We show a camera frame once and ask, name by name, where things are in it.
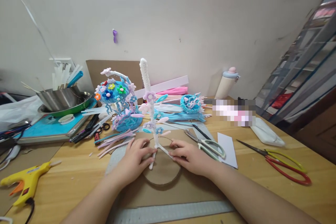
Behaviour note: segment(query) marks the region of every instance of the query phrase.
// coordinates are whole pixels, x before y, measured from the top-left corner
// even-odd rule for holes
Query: white water bottle
[[[231,67],[228,71],[223,72],[223,76],[220,80],[215,99],[221,100],[226,98],[229,95],[231,88],[239,78],[240,76],[236,72],[235,67]]]

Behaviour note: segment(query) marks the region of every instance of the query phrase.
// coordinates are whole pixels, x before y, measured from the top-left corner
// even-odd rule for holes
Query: purple clip
[[[117,40],[118,32],[114,29],[112,29],[112,31],[113,31],[113,41],[114,41],[115,44],[117,44],[118,43],[118,40]]]

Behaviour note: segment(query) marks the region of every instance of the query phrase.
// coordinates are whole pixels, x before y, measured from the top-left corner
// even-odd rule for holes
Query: hot glue gun
[[[46,162],[40,166],[33,166],[29,169],[14,173],[2,179],[0,185],[9,186],[19,182],[19,185],[10,193],[10,196],[16,192],[22,191],[20,197],[14,202],[13,206],[23,207],[28,203],[28,199],[34,197],[39,177],[49,171],[51,167],[58,165],[61,162],[62,161],[54,163]]]

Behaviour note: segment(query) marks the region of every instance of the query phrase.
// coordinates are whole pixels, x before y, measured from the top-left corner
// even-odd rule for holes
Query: hand
[[[142,160],[147,154],[156,152],[156,149],[149,147],[143,148],[145,143],[148,142],[149,139],[144,138],[130,141],[127,145],[125,156],[110,173],[113,174],[111,176],[114,180],[118,180],[118,184],[121,188],[136,180],[144,169],[149,166],[150,163],[154,162],[154,158],[151,156]]]
[[[179,147],[169,152],[173,160],[188,171],[209,178],[216,161],[190,143],[173,139],[170,147]]]

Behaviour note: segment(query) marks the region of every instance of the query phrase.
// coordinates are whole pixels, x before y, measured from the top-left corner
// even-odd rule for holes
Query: pink bottle cap
[[[230,67],[228,72],[230,73],[236,73],[236,68],[235,67]]]

